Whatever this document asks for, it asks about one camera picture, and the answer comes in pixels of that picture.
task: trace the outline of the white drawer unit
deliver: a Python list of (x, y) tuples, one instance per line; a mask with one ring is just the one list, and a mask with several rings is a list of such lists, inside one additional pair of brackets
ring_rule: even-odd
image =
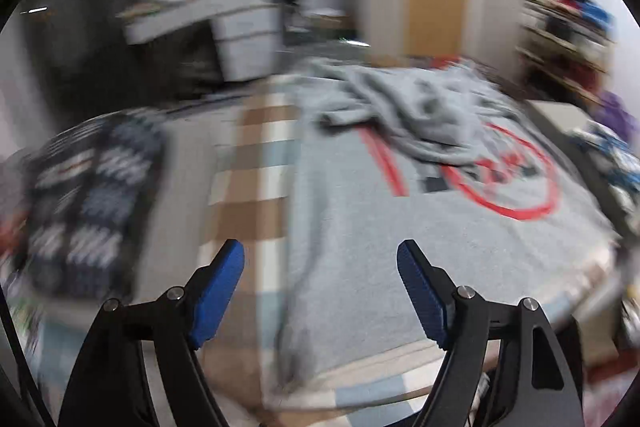
[(222, 14), (211, 21), (213, 35), (218, 41), (236, 39), (256, 33), (280, 30), (280, 7), (252, 7), (235, 13)]
[(218, 42), (225, 82), (241, 82), (273, 74), (282, 33), (273, 32)]

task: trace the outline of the clothes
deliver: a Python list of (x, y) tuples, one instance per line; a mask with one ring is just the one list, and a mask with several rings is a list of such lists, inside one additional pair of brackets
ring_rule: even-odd
[(31, 158), (27, 273), (44, 295), (130, 299), (164, 164), (158, 111), (88, 120)]
[(481, 119), (518, 116), (505, 95), (468, 68), (374, 70), (318, 60), (312, 76), (344, 81), (324, 106), (326, 124), (374, 120), (391, 143), (420, 161), (472, 162), (481, 153)]
[(629, 145), (595, 121), (590, 121), (585, 129), (575, 129), (572, 136), (579, 147), (590, 151), (622, 209), (628, 214), (635, 212), (640, 195), (640, 160)]
[[(350, 68), (322, 70), (339, 78), (355, 72), (378, 77)], [(428, 76), (388, 73), (385, 100), (405, 105), (411, 91), (402, 84)], [(453, 84), (455, 74), (469, 71), (458, 68), (443, 77)], [(461, 79), (461, 92), (475, 92), (463, 86), (472, 81)], [(426, 140), (408, 148), (411, 138), (393, 123), (390, 104), (376, 105), (375, 114), (386, 111), (376, 118), (397, 149), (370, 128), (327, 126), (327, 116), (348, 123), (372, 114), (374, 102), (338, 105), (350, 101), (345, 87), (360, 85), (347, 82), (300, 78), (295, 88), (302, 113), (289, 211), (289, 292), (278, 346), (284, 383), (303, 385), (333, 367), (424, 339), (396, 267), (404, 239), (415, 239), (454, 282), (508, 303), (527, 295), (541, 298), (537, 290), (554, 275), (570, 273), (591, 252), (609, 248), (612, 229), (590, 193), (559, 166), (566, 165), (560, 153), (527, 132), (530, 124), (507, 99), (488, 92), (484, 80), (477, 82), (486, 102), (474, 105), (469, 95), (450, 104), (476, 108), (474, 119), (456, 120), (472, 131), (450, 126), (438, 134), (435, 125), (424, 126), (431, 136), (452, 138), (455, 161), (469, 158), (459, 168), (402, 154), (419, 148), (427, 157), (452, 161), (447, 150), (440, 155)], [(378, 104), (377, 97), (368, 100)]]

